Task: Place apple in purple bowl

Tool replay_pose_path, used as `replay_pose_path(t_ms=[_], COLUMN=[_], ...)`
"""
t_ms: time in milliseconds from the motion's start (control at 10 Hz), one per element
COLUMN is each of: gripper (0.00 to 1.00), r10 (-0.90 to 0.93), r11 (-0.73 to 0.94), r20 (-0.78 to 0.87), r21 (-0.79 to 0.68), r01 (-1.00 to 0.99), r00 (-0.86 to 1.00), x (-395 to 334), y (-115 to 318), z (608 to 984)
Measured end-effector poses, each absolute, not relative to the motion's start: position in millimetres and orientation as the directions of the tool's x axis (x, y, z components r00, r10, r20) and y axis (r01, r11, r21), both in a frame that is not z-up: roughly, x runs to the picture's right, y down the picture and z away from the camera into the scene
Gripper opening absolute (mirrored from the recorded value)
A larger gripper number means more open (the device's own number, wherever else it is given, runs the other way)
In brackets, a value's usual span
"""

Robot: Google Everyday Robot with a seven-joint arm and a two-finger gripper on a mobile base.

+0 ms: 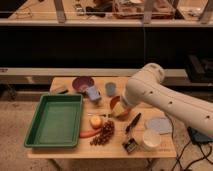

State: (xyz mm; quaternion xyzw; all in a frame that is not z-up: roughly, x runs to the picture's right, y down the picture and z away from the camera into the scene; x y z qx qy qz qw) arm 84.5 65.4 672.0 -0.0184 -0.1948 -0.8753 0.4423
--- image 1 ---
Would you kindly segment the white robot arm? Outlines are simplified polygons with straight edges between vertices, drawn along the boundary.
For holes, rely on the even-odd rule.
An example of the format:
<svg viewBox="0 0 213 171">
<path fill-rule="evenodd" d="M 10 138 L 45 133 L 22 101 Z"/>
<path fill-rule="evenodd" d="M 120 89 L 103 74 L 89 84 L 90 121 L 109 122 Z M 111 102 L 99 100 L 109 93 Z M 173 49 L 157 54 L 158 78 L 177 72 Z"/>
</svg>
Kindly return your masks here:
<svg viewBox="0 0 213 171">
<path fill-rule="evenodd" d="M 164 78 L 164 69 L 159 64 L 146 64 L 127 80 L 120 95 L 121 106 L 133 109 L 145 102 L 213 138 L 213 103 L 163 86 Z"/>
</svg>

